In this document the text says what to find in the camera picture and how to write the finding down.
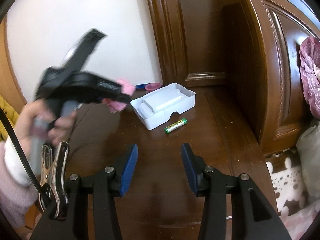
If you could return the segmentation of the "person's left hand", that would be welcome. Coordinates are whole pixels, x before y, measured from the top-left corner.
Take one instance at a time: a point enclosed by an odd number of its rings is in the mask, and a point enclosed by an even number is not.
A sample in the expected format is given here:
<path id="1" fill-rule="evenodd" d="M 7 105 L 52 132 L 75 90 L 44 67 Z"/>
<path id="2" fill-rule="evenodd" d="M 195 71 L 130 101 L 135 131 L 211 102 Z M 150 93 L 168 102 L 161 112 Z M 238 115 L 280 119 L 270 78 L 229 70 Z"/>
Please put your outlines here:
<path id="1" fill-rule="evenodd" d="M 44 100 L 25 105 L 16 122 L 14 131 L 25 154 L 31 152 L 33 137 L 48 139 L 53 146 L 70 139 L 76 121 L 76 111 L 65 117 L 56 118 Z"/>

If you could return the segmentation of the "pink sleeve forearm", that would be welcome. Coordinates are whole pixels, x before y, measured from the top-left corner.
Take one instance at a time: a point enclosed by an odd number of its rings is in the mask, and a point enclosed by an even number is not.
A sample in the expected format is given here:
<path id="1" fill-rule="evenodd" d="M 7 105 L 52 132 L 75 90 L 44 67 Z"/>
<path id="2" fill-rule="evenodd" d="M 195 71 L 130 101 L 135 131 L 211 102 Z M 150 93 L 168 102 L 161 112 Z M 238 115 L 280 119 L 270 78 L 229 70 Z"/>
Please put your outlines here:
<path id="1" fill-rule="evenodd" d="M 11 139 L 1 142 L 1 210 L 13 228 L 25 225 L 25 214 L 37 195 Z"/>

